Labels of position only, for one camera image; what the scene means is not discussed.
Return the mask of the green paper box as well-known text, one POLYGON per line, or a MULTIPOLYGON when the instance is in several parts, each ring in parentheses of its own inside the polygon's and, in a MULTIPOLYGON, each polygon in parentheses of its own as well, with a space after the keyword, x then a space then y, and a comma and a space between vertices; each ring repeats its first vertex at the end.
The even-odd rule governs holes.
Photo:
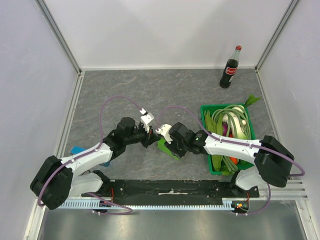
POLYGON ((180 158, 175 156, 166 146, 165 146, 165 139, 161 138, 160 140, 157 141, 157 148, 167 154, 168 156, 172 157, 173 159, 179 161, 180 158))

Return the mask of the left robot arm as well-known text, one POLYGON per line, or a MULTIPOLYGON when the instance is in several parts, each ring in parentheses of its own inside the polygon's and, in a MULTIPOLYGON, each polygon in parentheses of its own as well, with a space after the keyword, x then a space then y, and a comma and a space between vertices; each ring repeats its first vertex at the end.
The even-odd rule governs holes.
POLYGON ((108 163, 123 154, 128 145, 142 144, 147 148, 159 140, 152 124, 155 117, 147 113, 136 124, 131 117, 123 117, 102 141, 93 147, 69 157, 49 156, 30 184, 31 191, 38 197, 37 204, 54 210, 68 198, 93 192, 99 197, 110 191, 107 178, 101 173, 84 172, 91 168, 108 163))

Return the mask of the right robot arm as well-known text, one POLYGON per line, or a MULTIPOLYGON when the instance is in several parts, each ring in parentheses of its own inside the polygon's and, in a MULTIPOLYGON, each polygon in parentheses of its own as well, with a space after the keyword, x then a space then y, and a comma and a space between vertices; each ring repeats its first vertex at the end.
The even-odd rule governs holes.
POLYGON ((229 191, 235 197, 261 184, 284 188, 287 185, 293 158, 274 137, 262 140, 243 140, 208 132, 205 128, 193 132, 178 122, 169 126, 162 134, 170 150, 178 157, 186 152, 195 155, 233 157, 252 164, 240 170, 229 184, 229 191))

